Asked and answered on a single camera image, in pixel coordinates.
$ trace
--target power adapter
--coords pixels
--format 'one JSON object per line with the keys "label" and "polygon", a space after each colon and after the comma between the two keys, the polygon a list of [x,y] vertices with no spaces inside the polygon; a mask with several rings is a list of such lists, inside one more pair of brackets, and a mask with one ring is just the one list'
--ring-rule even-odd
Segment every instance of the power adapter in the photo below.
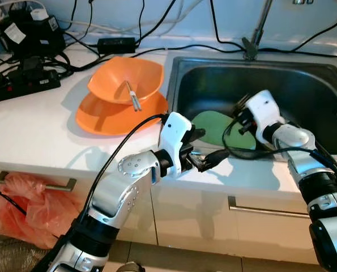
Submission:
{"label": "power adapter", "polygon": [[97,43],[99,54],[135,53],[135,47],[134,38],[104,38]]}

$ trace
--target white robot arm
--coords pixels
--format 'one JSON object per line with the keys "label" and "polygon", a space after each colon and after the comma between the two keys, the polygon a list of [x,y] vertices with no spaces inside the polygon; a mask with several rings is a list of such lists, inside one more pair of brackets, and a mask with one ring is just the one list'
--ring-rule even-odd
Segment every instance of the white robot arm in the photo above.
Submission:
{"label": "white robot arm", "polygon": [[[319,263],[337,271],[337,169],[317,152],[314,135],[308,130],[285,124],[268,91],[249,99],[239,113],[244,126],[255,124],[256,139],[274,149],[300,147],[313,152],[287,151],[290,173],[308,205],[312,220],[310,235]],[[160,134],[159,150],[129,155],[118,168],[100,180],[92,203],[81,223],[74,222],[49,256],[33,271],[101,272],[116,239],[139,196],[161,177],[177,177],[191,169],[203,172],[218,165],[230,153],[215,151],[200,160],[190,154],[189,144],[204,134],[178,113],[171,113]]]}

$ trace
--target orange bowl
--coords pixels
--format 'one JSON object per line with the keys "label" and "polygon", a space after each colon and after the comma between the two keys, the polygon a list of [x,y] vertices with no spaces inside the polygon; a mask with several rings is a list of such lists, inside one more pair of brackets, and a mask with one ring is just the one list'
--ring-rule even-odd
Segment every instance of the orange bowl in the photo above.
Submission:
{"label": "orange bowl", "polygon": [[131,105],[126,81],[141,102],[159,90],[163,76],[161,64],[139,58],[114,57],[93,74],[88,88],[102,100]]}
{"label": "orange bowl", "polygon": [[[168,110],[166,99],[157,92],[141,103],[142,111],[135,112],[132,105],[110,103],[89,93],[76,111],[75,121],[85,131],[99,135],[128,134],[137,124],[149,116]],[[154,119],[139,130],[160,120]]]}

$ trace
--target plastic bag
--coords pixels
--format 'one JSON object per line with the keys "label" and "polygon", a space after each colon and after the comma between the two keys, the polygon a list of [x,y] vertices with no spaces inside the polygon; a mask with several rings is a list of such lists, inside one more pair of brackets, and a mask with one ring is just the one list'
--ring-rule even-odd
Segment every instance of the plastic bag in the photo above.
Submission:
{"label": "plastic bag", "polygon": [[45,190],[51,181],[25,173],[10,173],[0,191],[26,211],[23,215],[0,196],[0,234],[52,248],[65,234],[81,204],[70,192]]}

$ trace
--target white cabinet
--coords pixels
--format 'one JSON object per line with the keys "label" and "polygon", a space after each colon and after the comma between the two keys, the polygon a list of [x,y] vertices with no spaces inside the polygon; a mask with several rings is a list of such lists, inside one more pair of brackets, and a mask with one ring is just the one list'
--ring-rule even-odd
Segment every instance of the white cabinet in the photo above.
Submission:
{"label": "white cabinet", "polygon": [[[52,180],[58,185],[66,185],[70,177],[61,176],[47,176],[42,175],[47,179]],[[85,201],[90,186],[93,182],[93,178],[79,178],[71,177],[77,180],[74,193],[82,203]],[[132,209],[126,223],[119,231],[117,239],[133,241],[137,243],[156,244],[156,231],[153,218],[153,209],[150,193],[146,193],[140,196],[135,207]]]}
{"label": "white cabinet", "polygon": [[[175,188],[164,182],[152,188],[152,200],[159,245],[317,263],[308,230],[310,220],[287,216],[305,214],[303,201],[238,197],[237,207],[254,211],[234,211],[229,209],[226,193]],[[282,211],[283,215],[257,212],[262,209]]]}

